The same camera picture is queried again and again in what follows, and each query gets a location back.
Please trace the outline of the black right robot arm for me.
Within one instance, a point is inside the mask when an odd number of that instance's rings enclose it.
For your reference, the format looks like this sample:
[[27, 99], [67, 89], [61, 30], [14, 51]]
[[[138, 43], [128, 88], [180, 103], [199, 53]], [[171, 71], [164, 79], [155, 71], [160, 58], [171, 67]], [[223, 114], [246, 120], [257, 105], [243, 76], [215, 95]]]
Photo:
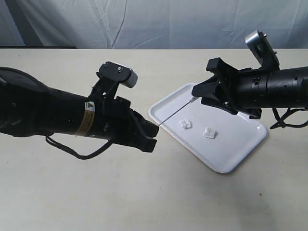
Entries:
[[192, 96], [201, 104], [251, 119], [260, 119], [263, 108], [306, 108], [308, 68], [238, 70], [220, 58], [210, 59], [206, 70], [213, 76], [195, 85]]

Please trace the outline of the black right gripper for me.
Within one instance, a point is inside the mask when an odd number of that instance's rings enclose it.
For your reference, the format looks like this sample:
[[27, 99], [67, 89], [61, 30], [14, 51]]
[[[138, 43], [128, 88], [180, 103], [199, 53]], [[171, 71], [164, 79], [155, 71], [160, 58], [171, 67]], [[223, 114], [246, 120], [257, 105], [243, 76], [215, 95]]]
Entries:
[[215, 107], [231, 115], [241, 112], [248, 115], [250, 119], [261, 118], [261, 109], [244, 109], [236, 99], [235, 84], [239, 70], [225, 63], [221, 58], [214, 58], [208, 61], [206, 71], [211, 72], [213, 76], [196, 84], [192, 89], [192, 96], [201, 98], [201, 104]]

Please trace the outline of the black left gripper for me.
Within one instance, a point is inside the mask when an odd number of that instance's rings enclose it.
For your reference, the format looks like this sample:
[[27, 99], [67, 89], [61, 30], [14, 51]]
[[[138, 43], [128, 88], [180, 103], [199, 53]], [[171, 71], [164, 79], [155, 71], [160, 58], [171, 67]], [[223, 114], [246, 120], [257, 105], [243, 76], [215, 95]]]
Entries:
[[92, 99], [89, 102], [94, 105], [95, 112], [87, 137], [108, 140], [146, 153], [154, 151], [157, 143], [154, 138], [159, 132], [159, 126], [131, 109], [129, 100], [116, 97]]

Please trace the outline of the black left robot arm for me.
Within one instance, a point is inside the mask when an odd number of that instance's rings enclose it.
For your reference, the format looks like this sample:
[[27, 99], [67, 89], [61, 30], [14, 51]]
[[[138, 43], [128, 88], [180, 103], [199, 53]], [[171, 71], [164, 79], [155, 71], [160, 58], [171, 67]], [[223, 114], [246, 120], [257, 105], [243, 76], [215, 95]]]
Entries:
[[159, 127], [116, 95], [119, 85], [133, 88], [132, 69], [105, 62], [89, 96], [46, 86], [21, 70], [0, 69], [0, 131], [14, 137], [44, 136], [47, 143], [71, 155], [76, 152], [51, 138], [55, 133], [106, 140], [95, 157], [118, 144], [152, 152]]

